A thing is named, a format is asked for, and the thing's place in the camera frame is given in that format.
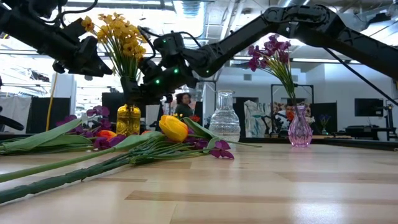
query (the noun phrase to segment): woman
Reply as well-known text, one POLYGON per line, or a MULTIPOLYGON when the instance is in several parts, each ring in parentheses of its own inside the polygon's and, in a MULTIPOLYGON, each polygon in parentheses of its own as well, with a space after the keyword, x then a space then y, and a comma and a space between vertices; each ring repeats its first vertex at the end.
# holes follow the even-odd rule
POLYGON ((182 114, 181 118, 189 117, 193 115, 193 111, 189 104, 191 103, 191 94, 189 93, 179 93, 177 94, 177 107, 175 113, 179 116, 182 114))

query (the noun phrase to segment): purple glass vase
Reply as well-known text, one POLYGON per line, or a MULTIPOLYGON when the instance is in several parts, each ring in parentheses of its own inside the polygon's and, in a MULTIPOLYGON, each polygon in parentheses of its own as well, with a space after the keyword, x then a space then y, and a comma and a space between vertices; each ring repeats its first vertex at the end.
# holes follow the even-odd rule
POLYGON ((294 108, 294 119, 289 127, 289 140, 293 147, 307 147, 312 140, 312 129, 305 120, 305 107, 294 108))

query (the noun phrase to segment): table surface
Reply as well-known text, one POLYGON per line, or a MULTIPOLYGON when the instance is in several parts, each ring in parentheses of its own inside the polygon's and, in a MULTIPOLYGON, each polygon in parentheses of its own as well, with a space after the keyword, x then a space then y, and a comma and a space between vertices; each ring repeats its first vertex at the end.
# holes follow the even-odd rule
MULTIPOLYGON (((398 153, 348 147, 236 146, 236 159, 202 156, 126 166, 0 207, 4 224, 398 223, 398 153)), ((84 152, 0 157, 0 172, 84 152)), ((0 184, 0 190, 104 159, 0 184)))

